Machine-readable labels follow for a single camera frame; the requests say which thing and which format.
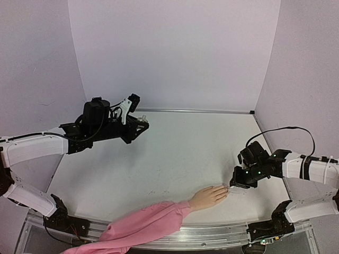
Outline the clear nail polish bottle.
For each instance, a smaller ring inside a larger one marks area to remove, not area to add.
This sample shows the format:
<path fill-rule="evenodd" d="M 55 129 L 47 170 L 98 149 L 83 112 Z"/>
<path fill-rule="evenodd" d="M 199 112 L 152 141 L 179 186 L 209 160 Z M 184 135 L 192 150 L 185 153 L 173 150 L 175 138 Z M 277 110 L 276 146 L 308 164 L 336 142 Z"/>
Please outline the clear nail polish bottle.
<path fill-rule="evenodd" d="M 147 118 L 146 118 L 146 115 L 143 115 L 142 117 L 139 117 L 139 118 L 138 118 L 138 121 L 139 121 L 139 122 L 142 122 L 142 123 L 148 123 L 148 120 L 147 120 Z"/>

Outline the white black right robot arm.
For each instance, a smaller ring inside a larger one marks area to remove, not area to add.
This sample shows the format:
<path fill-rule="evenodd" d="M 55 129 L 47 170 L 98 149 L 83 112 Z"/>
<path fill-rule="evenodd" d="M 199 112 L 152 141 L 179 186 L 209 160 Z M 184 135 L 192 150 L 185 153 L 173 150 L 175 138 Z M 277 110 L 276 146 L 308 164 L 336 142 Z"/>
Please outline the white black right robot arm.
<path fill-rule="evenodd" d="M 259 180 L 276 177 L 316 182 L 338 189 L 338 160 L 331 157 L 300 155 L 284 149 L 270 155 L 255 141 L 239 153 L 238 161 L 229 183 L 231 187 L 256 188 Z M 338 214 L 338 193 L 287 200 L 272 212 L 270 220 L 249 224 L 247 233 L 251 241 L 280 237 L 292 233 L 296 222 L 332 214 Z"/>

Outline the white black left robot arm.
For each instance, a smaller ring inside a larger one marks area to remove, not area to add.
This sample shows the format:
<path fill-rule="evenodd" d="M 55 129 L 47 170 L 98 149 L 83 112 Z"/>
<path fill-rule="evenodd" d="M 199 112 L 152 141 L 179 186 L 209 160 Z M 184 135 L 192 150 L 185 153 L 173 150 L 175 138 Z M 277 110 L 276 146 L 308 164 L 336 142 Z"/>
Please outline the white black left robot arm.
<path fill-rule="evenodd" d="M 120 138 L 132 143 L 149 128 L 145 117 L 131 116 L 139 102 L 136 94 L 116 105 L 95 97 L 85 103 L 74 123 L 60 125 L 63 133 L 52 130 L 1 138 L 1 196 L 42 214 L 47 228 L 85 236 L 89 220 L 70 216 L 61 198 L 25 184 L 11 167 L 40 157 L 82 152 L 104 140 Z"/>

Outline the pink sleeved forearm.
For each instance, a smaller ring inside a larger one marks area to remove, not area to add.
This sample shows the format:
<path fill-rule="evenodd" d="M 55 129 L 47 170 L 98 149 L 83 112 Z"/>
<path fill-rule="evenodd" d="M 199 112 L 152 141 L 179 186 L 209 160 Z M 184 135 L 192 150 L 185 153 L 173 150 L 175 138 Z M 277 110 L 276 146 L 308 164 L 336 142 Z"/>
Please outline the pink sleeved forearm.
<path fill-rule="evenodd" d="M 177 232 L 191 208 L 185 202 L 160 202 L 112 222 L 97 242 L 70 248 L 64 253 L 127 253 L 133 246 Z"/>

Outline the mannequin hand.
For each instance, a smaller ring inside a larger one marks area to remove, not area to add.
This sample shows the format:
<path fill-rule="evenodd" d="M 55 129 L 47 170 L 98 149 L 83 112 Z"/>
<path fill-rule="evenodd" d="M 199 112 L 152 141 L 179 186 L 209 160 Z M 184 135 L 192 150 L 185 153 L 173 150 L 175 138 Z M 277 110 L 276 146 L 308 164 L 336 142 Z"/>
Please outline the mannequin hand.
<path fill-rule="evenodd" d="M 192 212 L 205 210 L 219 204 L 229 195 L 229 188 L 220 186 L 210 186 L 196 192 L 193 197 L 188 200 L 188 204 Z"/>

